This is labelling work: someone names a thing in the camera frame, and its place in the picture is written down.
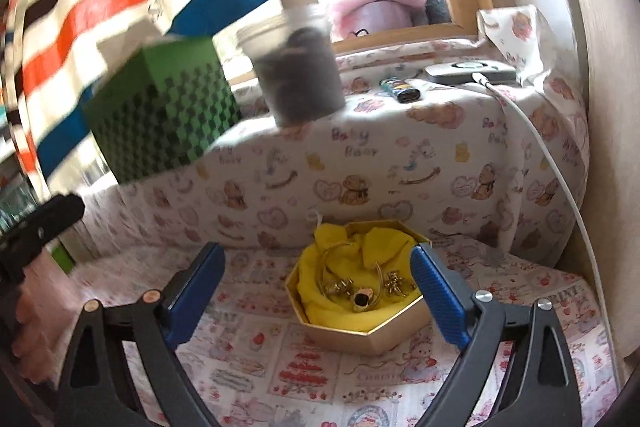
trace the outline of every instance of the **blue gripper pad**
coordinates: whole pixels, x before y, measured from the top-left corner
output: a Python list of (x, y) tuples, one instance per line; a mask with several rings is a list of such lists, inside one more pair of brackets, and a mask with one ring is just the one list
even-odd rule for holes
[(412, 250), (411, 274), (444, 339), (464, 351), (471, 341), (468, 331), (474, 311), (471, 288), (460, 274), (447, 269), (428, 243)]
[(164, 330), (169, 348), (189, 342), (213, 293), (225, 273), (225, 251), (217, 243), (207, 243), (191, 266), (178, 272), (164, 289), (175, 301), (168, 308), (170, 327)]

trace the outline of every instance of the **green box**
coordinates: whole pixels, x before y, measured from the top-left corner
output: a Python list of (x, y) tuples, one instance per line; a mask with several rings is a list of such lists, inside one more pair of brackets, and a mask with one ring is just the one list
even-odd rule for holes
[(210, 37), (142, 48), (82, 111), (121, 184), (194, 162), (240, 121)]

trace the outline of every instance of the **gold box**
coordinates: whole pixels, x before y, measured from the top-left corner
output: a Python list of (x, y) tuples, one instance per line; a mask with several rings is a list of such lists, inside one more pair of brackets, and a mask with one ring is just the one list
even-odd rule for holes
[[(345, 228), (350, 236), (353, 233), (367, 233), (374, 227), (401, 230), (412, 236), (418, 243), (428, 243), (429, 240), (404, 224), (395, 220), (362, 221), (350, 223)], [(357, 355), (382, 355), (389, 349), (396, 347), (416, 331), (425, 327), (431, 321), (431, 312), (424, 302), (424, 298), (415, 299), (401, 312), (380, 324), (378, 327), (362, 333), (360, 331), (334, 330), (324, 326), (310, 324), (305, 315), (305, 309), (298, 295), (298, 264), (286, 280), (287, 294), (296, 311), (299, 322), (305, 326), (308, 336), (320, 347), (332, 351), (344, 351)]]

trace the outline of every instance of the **metal screw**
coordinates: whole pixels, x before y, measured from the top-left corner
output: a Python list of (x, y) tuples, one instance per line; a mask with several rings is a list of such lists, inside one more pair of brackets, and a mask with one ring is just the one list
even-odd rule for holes
[(538, 308), (540, 308), (541, 310), (548, 312), (553, 309), (553, 307), (554, 306), (553, 304), (551, 304), (551, 301), (549, 299), (538, 299)]
[(478, 299), (480, 302), (491, 302), (492, 300), (494, 300), (494, 296), (487, 290), (478, 290), (476, 292), (476, 299)]
[(154, 302), (158, 302), (160, 297), (161, 295), (158, 290), (149, 290), (142, 296), (142, 300), (147, 304), (153, 304)]
[(95, 299), (92, 299), (90, 301), (85, 302), (84, 311), (86, 311), (88, 313), (93, 313), (95, 311), (98, 311), (99, 307), (100, 307), (100, 302), (98, 302)]

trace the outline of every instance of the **patterned tablecloth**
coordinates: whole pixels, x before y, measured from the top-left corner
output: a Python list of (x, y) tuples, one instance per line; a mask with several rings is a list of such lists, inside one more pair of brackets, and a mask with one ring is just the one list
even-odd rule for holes
[[(449, 267), (500, 301), (547, 297), (570, 343), (586, 427), (616, 396), (604, 327), (586, 282), (457, 235), (436, 241)], [(72, 277), (107, 305), (163, 287), (196, 249), (139, 247), (79, 266)], [(221, 425), (234, 427), (414, 427), (442, 386), (457, 350), (434, 325), (387, 354), (368, 359), (319, 349), (296, 323), (284, 279), (300, 250), (226, 250), (226, 273), (191, 342), (178, 357)], [(142, 363), (127, 344), (145, 410), (164, 423)], [(501, 344), (469, 425), (487, 418), (504, 377)]]
[[(480, 18), (475, 43), (340, 57), (344, 110), (288, 129), (268, 115), (242, 120), (192, 165), (87, 195), (77, 232), (100, 256), (211, 239), (230, 248), (303, 247), (314, 226), (308, 211), (316, 209), (334, 223), (399, 219), (431, 238), (464, 233), (553, 266), (574, 218), (524, 122), (484, 87), (439, 86), (420, 79), (421, 68), (486, 57), (517, 65), (524, 85), (500, 89), (542, 134), (578, 201), (589, 158), (584, 102), (554, 69), (535, 8)], [(377, 83), (390, 74), (416, 77), (410, 83), (421, 100), (389, 98)], [(247, 91), (237, 93), (245, 110), (259, 100)]]

